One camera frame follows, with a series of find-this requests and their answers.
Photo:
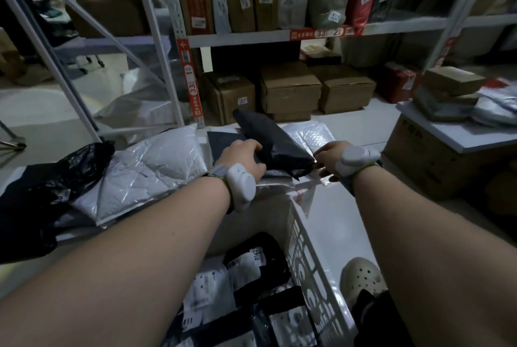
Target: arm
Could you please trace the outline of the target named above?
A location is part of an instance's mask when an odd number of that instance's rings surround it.
[[[258,181],[260,148],[237,140],[217,164]],[[90,240],[0,302],[1,344],[159,345],[229,204],[223,180],[198,178]]]
[[[316,152],[334,174],[346,142]],[[357,206],[418,347],[517,344],[517,249],[420,196],[378,166],[354,177]]]

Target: floor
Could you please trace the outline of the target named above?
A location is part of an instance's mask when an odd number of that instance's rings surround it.
[[[127,70],[124,55],[103,56],[101,59],[106,68],[100,68],[94,61],[86,66],[89,74],[74,81],[93,112],[123,93],[120,74]],[[398,117],[394,105],[374,98],[363,110],[314,115],[313,120],[325,123],[337,140],[382,151]],[[54,161],[90,142],[88,133],[56,84],[23,88],[1,79],[0,119],[17,135],[25,137],[28,144],[20,154],[0,152],[0,185],[18,166]],[[412,185],[389,161],[385,166]],[[507,238],[462,200],[449,201],[444,206]],[[355,199],[340,184],[316,188],[308,223],[336,280],[339,280],[343,266],[354,257],[365,257],[375,262]],[[75,246],[59,248],[42,259],[0,266],[0,297]]]

